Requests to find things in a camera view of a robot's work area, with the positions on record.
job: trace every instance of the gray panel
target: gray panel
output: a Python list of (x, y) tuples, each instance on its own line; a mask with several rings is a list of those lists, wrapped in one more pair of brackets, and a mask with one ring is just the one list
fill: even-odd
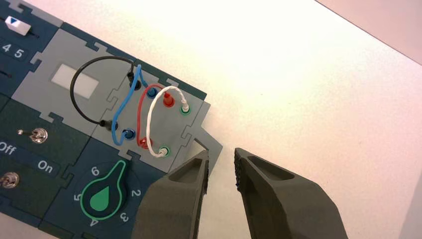
[(13, 10), (19, 12), (19, 13), (22, 13), (23, 12), (23, 9), (21, 9), (19, 7), (19, 4), (22, 4), (22, 5), (27, 6), (27, 7), (29, 7), (29, 8), (32, 9), (32, 12), (31, 12), (32, 15), (37, 16), (40, 19), (43, 19), (44, 21), (49, 22), (49, 23), (55, 25), (56, 27), (60, 27), (63, 24), (63, 21), (62, 20), (60, 20), (60, 19), (56, 18), (55, 16), (52, 16), (52, 15), (44, 12), (43, 10), (40, 10), (40, 9), (36, 8), (35, 6), (29, 4), (29, 3), (25, 2), (25, 1), (22, 1), (22, 0), (6, 0), (6, 1), (8, 1), (10, 3), (9, 7), (11, 9), (13, 9)]
[[(55, 113), (64, 118), (63, 123), (91, 135), (97, 125), (86, 121), (77, 113), (68, 89), (51, 82), (61, 64), (78, 69), (93, 58), (110, 55), (106, 52), (107, 48), (98, 43), (98, 51), (87, 48), (85, 44), (85, 41), (59, 29), (45, 50), (33, 57), (31, 63), (41, 60), (41, 64), (36, 72), (26, 75), (12, 98), (41, 112), (40, 117), (47, 121), (52, 122), (53, 119), (48, 115)], [(117, 99), (108, 96), (111, 89), (121, 87), (129, 67), (128, 63), (117, 60), (104, 60), (88, 67), (84, 74), (98, 80), (99, 84), (88, 100), (75, 95), (81, 110), (89, 117), (100, 120), (106, 109), (114, 107)]]
[[(215, 163), (217, 162), (218, 156), (220, 155), (223, 146), (201, 126), (202, 122), (205, 119), (205, 116), (207, 115), (208, 110), (210, 109), (210, 106), (210, 104), (204, 102), (200, 111), (198, 112), (197, 117), (195, 118), (194, 123), (192, 125), (186, 126), (185, 130), (183, 131), (182, 137), (187, 137), (188, 135), (192, 136), (190, 136), (188, 145), (186, 147), (181, 148), (179, 153), (182, 155), (186, 155), (188, 153), (188, 150), (191, 148), (193, 142), (196, 141), (199, 145), (208, 150), (208, 158), (210, 161), (209, 167), (211, 172), (215, 166)], [(176, 169), (184, 162), (184, 158), (176, 158), (170, 168), (170, 171)]]
[[(148, 83), (156, 83), (158, 78), (143, 72), (144, 79)], [(177, 86), (175, 82), (169, 82), (174, 86)], [(113, 91), (109, 97), (118, 98), (116, 107), (113, 110), (107, 110), (104, 114), (104, 119), (111, 119), (115, 113), (117, 106), (120, 106), (121, 102), (127, 96), (129, 92), (129, 87), (119, 88), (117, 91)], [(118, 119), (119, 130), (117, 133), (117, 139), (120, 139), (121, 131), (125, 128), (136, 129), (136, 112), (138, 108), (139, 98), (141, 97), (143, 90), (136, 91), (129, 103), (126, 105), (126, 108), (120, 115)], [(136, 140), (125, 140), (122, 146), (117, 146), (113, 143), (111, 133), (103, 127), (97, 127), (92, 135), (93, 138), (98, 139), (116, 149), (119, 150), (119, 156), (126, 159), (131, 159), (131, 156), (127, 154), (128, 150), (131, 150), (139, 155), (141, 155), (140, 160), (146, 162), (163, 172), (168, 172), (175, 161), (184, 162), (186, 160), (187, 149), (190, 146), (190, 142), (193, 140), (192, 135), (196, 133), (197, 128), (195, 127), (189, 134), (182, 135), (184, 129), (187, 125), (201, 125), (204, 118), (200, 118), (197, 122), (196, 117), (198, 112), (203, 105), (203, 101), (190, 95), (187, 92), (183, 92), (186, 97), (186, 100), (191, 107), (191, 113), (187, 116), (184, 116), (180, 113), (180, 98), (175, 91), (170, 91), (174, 97), (176, 103), (173, 107), (167, 108), (163, 105), (162, 99), (159, 99), (152, 114), (151, 121), (151, 139), (153, 141), (153, 148), (155, 152), (158, 152), (158, 148), (161, 146), (167, 146), (170, 148), (170, 155), (164, 158), (155, 158), (153, 157), (147, 149), (143, 149), (136, 144)], [(148, 114), (149, 107), (151, 105), (152, 99), (145, 97), (143, 106), (142, 106), (142, 124), (141, 124), (141, 137), (145, 137), (145, 128), (146, 128), (146, 117)]]
[[(28, 73), (12, 98), (41, 112), (40, 117), (50, 122), (53, 120), (49, 117), (50, 113), (63, 117), (63, 123), (118, 149), (119, 155), (126, 159), (132, 158), (127, 154), (128, 150), (135, 152), (141, 155), (141, 161), (163, 172), (181, 165), (185, 161), (193, 140), (196, 139), (210, 151), (210, 168), (212, 169), (221, 152), (221, 145), (201, 128), (210, 105), (187, 92), (184, 92), (184, 95), (191, 107), (189, 115), (184, 116), (179, 112), (181, 105), (176, 92), (172, 94), (176, 100), (173, 107), (163, 106), (160, 99), (153, 112), (151, 124), (153, 148), (158, 151), (160, 146), (169, 147), (171, 153), (165, 158), (153, 157), (148, 150), (137, 146), (135, 140), (125, 140), (123, 145), (115, 145), (109, 131), (86, 121), (76, 112), (70, 101), (69, 90), (52, 83), (51, 79), (61, 64), (78, 69), (82, 63), (93, 58), (110, 55), (106, 52), (106, 47), (99, 43), (95, 43), (95, 46), (99, 48), (98, 51), (91, 50), (86, 47), (85, 41), (59, 29), (45, 50), (34, 56), (31, 62), (41, 60), (41, 64), (36, 72)], [(89, 99), (76, 95), (82, 111), (95, 120), (112, 119), (117, 107), (129, 92), (128, 80), (125, 77), (128, 69), (129, 64), (117, 60), (105, 60), (88, 67), (84, 74), (98, 80), (99, 84)], [(158, 82), (157, 77), (145, 71), (142, 74), (148, 83)], [(177, 86), (174, 81), (168, 82)], [(143, 90), (135, 91), (120, 115), (118, 138), (123, 129), (136, 129), (136, 112), (142, 92)], [(146, 116), (151, 102), (152, 100), (148, 97), (144, 100), (141, 138), (145, 136)]]

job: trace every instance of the black connector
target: black connector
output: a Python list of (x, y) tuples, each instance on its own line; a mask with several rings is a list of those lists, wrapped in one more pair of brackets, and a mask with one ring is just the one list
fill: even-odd
[[(127, 78), (130, 81), (129, 87), (132, 87), (132, 83), (133, 83), (133, 80), (134, 80), (133, 72), (127, 73)], [(141, 83), (139, 81), (136, 81), (135, 90), (137, 91), (137, 90), (141, 89), (141, 87), (142, 87)]]
[(106, 128), (108, 131), (111, 131), (111, 126), (113, 125), (112, 120), (101, 120), (100, 126)]
[(125, 57), (120, 57), (120, 56), (101, 56), (101, 57), (97, 57), (94, 58), (90, 61), (88, 61), (87, 63), (83, 64), (73, 75), (72, 81), (70, 82), (70, 87), (69, 87), (69, 92), (70, 92), (70, 100), (72, 101), (73, 107), (75, 107), (76, 111), (87, 121), (91, 122), (91, 123), (95, 123), (95, 124), (99, 124), (102, 127), (106, 127), (108, 130), (111, 130), (111, 121), (109, 121), (109, 123), (107, 123), (107, 121), (105, 120), (101, 120), (101, 121), (96, 121), (93, 120), (91, 118), (89, 118), (88, 116), (86, 116), (82, 110), (79, 108), (78, 104), (76, 103), (76, 99), (75, 99), (75, 84), (76, 84), (76, 80), (78, 79), (78, 76), (82, 73), (82, 71), (87, 68), (88, 66), (90, 66), (93, 63), (96, 63), (98, 61), (102, 61), (102, 60), (107, 60), (107, 59), (114, 59), (114, 60), (120, 60), (120, 61), (124, 61), (130, 64), (130, 70), (129, 73), (127, 74), (127, 76), (129, 77), (129, 80), (132, 79), (133, 81), (133, 68), (134, 68), (134, 63), (132, 60), (125, 58)]

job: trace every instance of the black wire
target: black wire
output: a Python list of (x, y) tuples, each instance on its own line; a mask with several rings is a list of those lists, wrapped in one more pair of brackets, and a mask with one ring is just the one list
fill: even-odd
[(76, 84), (76, 80), (78, 79), (79, 75), (82, 73), (82, 71), (87, 68), (88, 66), (90, 66), (91, 64), (98, 62), (98, 61), (102, 61), (102, 60), (107, 60), (107, 59), (114, 59), (114, 60), (120, 60), (120, 61), (125, 61), (127, 63), (130, 64), (130, 71), (127, 74), (127, 76), (129, 77), (129, 80), (133, 80), (131, 79), (131, 77), (133, 78), (133, 68), (134, 68), (134, 62), (128, 58), (124, 58), (124, 57), (120, 57), (120, 56), (102, 56), (102, 57), (98, 57), (95, 59), (90, 60), (89, 62), (83, 64), (77, 71), (76, 73), (73, 75), (72, 78), (72, 82), (70, 83), (70, 100), (72, 101), (73, 106), (75, 107), (76, 111), (86, 120), (88, 120), (91, 123), (95, 123), (95, 124), (99, 124), (100, 126), (104, 126), (106, 124), (105, 120), (101, 120), (101, 121), (95, 121), (91, 118), (89, 118), (88, 116), (86, 116), (82, 110), (79, 108), (78, 104), (76, 103), (75, 100), (75, 84)]

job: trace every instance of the electronics kit board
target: electronics kit board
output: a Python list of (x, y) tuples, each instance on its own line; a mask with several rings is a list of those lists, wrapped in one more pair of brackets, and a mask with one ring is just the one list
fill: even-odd
[[(13, 188), (0, 187), (0, 212), (59, 238), (130, 238), (149, 185), (185, 162), (194, 141), (208, 150), (212, 170), (222, 146), (201, 127), (210, 108), (206, 93), (26, 2), (0, 0), (0, 19), (0, 177), (19, 179)], [(30, 30), (19, 34), (25, 23)], [(151, 121), (153, 148), (165, 145), (168, 156), (153, 157), (136, 140), (116, 145), (110, 131), (75, 110), (70, 80), (102, 56), (128, 58), (142, 66), (149, 84), (183, 92), (189, 114), (181, 114), (173, 94), (176, 105), (158, 101)], [(87, 68), (78, 81), (85, 85), (75, 88), (79, 107), (93, 119), (111, 119), (129, 93), (127, 71), (116, 60)], [(136, 128), (144, 90), (134, 92), (120, 115), (119, 133)], [(143, 131), (152, 100), (145, 97), (141, 108)]]

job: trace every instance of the red wire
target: red wire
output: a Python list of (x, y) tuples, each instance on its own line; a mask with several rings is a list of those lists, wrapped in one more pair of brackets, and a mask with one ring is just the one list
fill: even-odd
[(138, 104), (138, 115), (137, 115), (137, 127), (136, 127), (136, 143), (138, 144), (139, 147), (141, 147), (141, 140), (140, 140), (140, 135), (141, 135), (141, 111), (142, 111), (142, 102), (144, 101), (145, 95), (148, 92), (149, 89), (153, 88), (153, 87), (157, 87), (160, 89), (163, 89), (162, 86), (157, 85), (157, 84), (151, 84), (149, 85), (145, 91), (142, 93), (141, 98), (139, 98), (139, 104)]

